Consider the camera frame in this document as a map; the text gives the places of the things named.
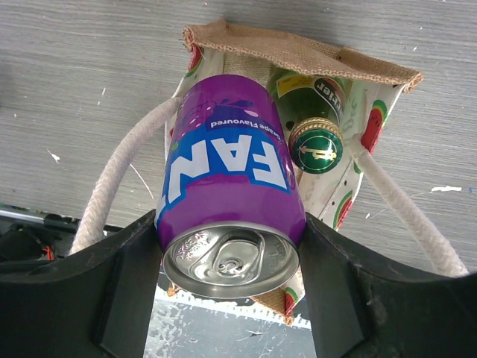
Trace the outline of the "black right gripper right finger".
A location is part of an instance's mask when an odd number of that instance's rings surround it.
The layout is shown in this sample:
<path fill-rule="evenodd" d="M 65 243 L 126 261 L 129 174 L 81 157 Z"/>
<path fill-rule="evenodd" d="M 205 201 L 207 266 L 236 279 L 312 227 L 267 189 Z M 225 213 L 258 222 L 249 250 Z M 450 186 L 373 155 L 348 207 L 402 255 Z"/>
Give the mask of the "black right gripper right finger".
<path fill-rule="evenodd" d="M 308 216 L 299 248 L 319 357 L 474 357 L 476 276 L 391 260 Z"/>

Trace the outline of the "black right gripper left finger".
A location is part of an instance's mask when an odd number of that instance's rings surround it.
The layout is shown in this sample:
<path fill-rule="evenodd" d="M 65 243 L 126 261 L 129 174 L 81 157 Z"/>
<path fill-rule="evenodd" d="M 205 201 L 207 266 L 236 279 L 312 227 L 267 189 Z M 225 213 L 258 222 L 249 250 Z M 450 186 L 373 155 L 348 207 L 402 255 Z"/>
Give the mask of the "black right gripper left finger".
<path fill-rule="evenodd" d="M 55 261 L 1 265 L 2 357 L 142 357 L 162 251 L 155 212 Z"/>

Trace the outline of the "green glass bottle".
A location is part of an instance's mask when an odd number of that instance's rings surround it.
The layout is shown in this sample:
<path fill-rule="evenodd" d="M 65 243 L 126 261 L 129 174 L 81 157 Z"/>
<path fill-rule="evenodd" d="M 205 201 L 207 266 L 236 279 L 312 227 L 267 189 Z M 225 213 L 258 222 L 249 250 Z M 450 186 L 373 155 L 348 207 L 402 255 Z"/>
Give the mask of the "green glass bottle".
<path fill-rule="evenodd" d="M 324 75 L 301 75 L 275 69 L 267 84 L 295 166 L 319 175 L 334 169 L 342 158 L 341 120 L 351 81 Z"/>

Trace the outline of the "purple Fanta can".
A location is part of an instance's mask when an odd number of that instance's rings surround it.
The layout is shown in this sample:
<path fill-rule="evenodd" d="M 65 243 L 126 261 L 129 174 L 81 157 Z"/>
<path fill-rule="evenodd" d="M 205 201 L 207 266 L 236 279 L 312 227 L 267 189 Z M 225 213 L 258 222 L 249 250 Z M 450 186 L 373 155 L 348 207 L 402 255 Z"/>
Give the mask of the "purple Fanta can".
<path fill-rule="evenodd" d="M 240 75 L 196 83 L 174 125 L 157 208 L 168 279 L 208 298 L 272 291 L 297 271 L 305 226 L 267 90 Z"/>

